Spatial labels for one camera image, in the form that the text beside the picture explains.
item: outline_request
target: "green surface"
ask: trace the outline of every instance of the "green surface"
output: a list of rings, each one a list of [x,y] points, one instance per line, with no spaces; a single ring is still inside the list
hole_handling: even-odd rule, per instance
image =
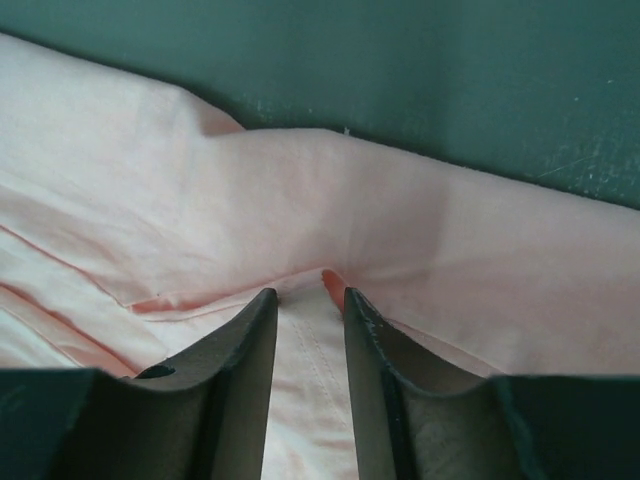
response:
[[[640,2],[0,0],[0,31],[249,128],[348,129],[640,209]]]

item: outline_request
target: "dark green table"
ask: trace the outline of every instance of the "dark green table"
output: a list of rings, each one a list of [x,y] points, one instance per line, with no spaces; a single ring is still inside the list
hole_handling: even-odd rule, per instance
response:
[[[0,0],[0,31],[249,128],[348,129],[640,209],[633,0]]]

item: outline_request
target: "pink fabric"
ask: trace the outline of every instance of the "pink fabric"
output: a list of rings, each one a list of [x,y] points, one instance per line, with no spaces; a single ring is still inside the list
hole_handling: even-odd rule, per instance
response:
[[[0,365],[131,375],[283,297],[264,478],[357,478],[339,274],[447,360],[640,373],[640,214],[0,36]]]

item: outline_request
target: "cloth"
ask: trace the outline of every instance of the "cloth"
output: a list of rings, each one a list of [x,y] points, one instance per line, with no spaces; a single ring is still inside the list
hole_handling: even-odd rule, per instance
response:
[[[638,212],[326,131],[245,132],[8,36],[0,204],[4,367],[134,375],[278,289],[267,479],[357,478],[344,284],[479,375],[640,372]]]

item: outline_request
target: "folded cloth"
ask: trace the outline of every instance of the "folded cloth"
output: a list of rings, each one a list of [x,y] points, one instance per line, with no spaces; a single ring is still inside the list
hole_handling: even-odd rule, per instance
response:
[[[278,288],[264,478],[357,478],[346,284],[479,375],[640,372],[640,213],[8,36],[0,205],[0,366],[134,375]]]

